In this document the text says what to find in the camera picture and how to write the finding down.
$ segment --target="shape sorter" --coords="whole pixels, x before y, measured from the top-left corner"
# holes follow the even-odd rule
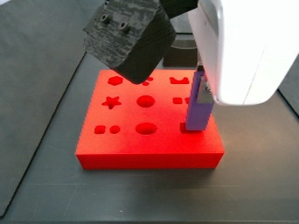
[[[224,154],[214,117],[204,131],[184,120],[192,70],[154,70],[135,85],[100,71],[76,156],[84,169],[215,168]]]

